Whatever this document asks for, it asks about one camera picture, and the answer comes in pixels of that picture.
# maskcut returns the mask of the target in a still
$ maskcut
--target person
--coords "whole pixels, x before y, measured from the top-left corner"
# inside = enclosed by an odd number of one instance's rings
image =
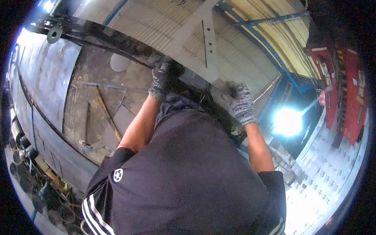
[[[154,70],[142,108],[89,183],[88,226],[94,234],[282,234],[283,175],[248,88],[232,83],[236,97],[223,98],[245,127],[250,161],[197,103],[168,95],[171,61]]]

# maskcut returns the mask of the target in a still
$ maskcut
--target gray knit glove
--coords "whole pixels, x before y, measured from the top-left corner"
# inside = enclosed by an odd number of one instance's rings
[[[163,58],[160,68],[153,69],[153,83],[149,89],[149,94],[161,102],[166,100],[169,92],[170,79],[168,77],[172,59],[169,56]]]
[[[256,118],[253,115],[254,101],[248,87],[245,84],[235,82],[229,82],[229,86],[235,90],[236,97],[233,98],[228,94],[224,94],[222,98],[228,102],[237,120],[243,126],[255,122]]]

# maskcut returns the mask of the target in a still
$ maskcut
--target metal plate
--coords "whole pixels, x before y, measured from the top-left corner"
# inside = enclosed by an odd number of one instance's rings
[[[35,107],[33,117],[38,151],[62,179],[85,192],[98,167],[61,139]]]
[[[27,102],[25,94],[22,90],[17,69],[14,70],[11,81],[15,113],[23,132],[25,133],[25,136],[30,141],[30,144],[35,148],[36,145],[33,135],[32,108]]]
[[[112,120],[120,134],[123,135],[134,118],[135,115],[122,105]],[[119,145],[119,140],[116,138],[115,132],[109,124],[106,127],[102,139],[105,146],[112,152],[114,152]]]
[[[49,44],[46,35],[25,29],[17,43],[25,48],[18,63],[27,91],[47,119],[62,132],[65,98],[81,47],[63,39]]]

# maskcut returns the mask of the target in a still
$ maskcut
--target concrete floor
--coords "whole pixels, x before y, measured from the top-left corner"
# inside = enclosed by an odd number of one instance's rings
[[[93,144],[102,139],[106,126],[109,125],[104,111],[99,106],[92,86],[77,84],[77,81],[98,82],[112,85],[126,85],[134,88],[149,89],[152,83],[151,69],[139,65],[133,61],[123,72],[114,72],[110,66],[113,53],[102,49],[84,46],[77,59],[73,72],[64,114],[64,136],[71,145],[82,152],[81,142],[85,136],[85,105],[90,103],[88,122],[88,144]],[[118,104],[124,95],[124,91],[99,87],[103,101],[113,118],[118,111]],[[126,91],[122,104],[134,115],[141,109],[147,94],[134,91]],[[100,165],[104,156],[109,156],[106,148],[98,149],[87,154],[89,160]]]

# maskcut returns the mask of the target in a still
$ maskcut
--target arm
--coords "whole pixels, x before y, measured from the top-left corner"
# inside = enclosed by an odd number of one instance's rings
[[[154,131],[161,102],[166,100],[169,91],[169,69],[172,59],[166,56],[159,69],[153,70],[153,83],[149,89],[149,95],[140,111],[129,125],[118,148],[124,147],[138,153],[149,143]]]
[[[124,147],[138,153],[149,143],[161,102],[150,94],[140,111],[129,125],[118,148]]]
[[[251,166],[257,173],[274,171],[269,149],[253,115],[253,96],[245,84],[230,82],[229,86],[235,90],[236,96],[223,95],[222,98],[228,102],[235,117],[246,129]]]
[[[253,169],[262,171],[274,171],[274,164],[269,149],[256,122],[244,126],[249,142],[249,159]]]

